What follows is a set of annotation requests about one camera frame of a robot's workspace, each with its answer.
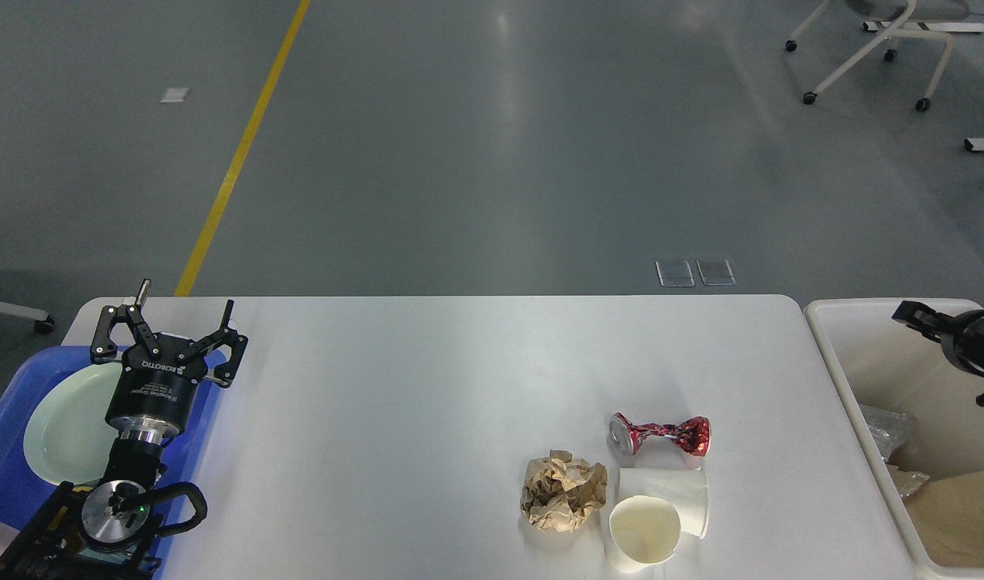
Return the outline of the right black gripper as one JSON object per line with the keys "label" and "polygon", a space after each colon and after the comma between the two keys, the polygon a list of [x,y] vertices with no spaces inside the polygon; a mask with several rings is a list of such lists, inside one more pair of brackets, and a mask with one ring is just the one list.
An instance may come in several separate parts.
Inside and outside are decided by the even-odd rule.
{"label": "right black gripper", "polygon": [[[952,317],[923,302],[902,300],[891,319],[942,344],[942,353],[952,366],[984,377],[984,311]],[[984,393],[975,396],[975,404],[984,408]]]}

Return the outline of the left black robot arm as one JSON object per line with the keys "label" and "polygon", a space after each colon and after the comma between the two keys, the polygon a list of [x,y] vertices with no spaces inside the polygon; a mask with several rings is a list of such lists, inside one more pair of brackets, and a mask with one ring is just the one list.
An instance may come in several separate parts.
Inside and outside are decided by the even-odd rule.
{"label": "left black robot arm", "polygon": [[157,333],[144,318],[150,284],[101,309],[89,346],[94,366],[117,367],[100,476],[56,486],[0,554],[0,579],[152,579],[153,546],[207,517],[197,485],[168,481],[164,452],[189,428],[201,387],[231,385],[249,341],[231,327],[232,300],[203,338]]}

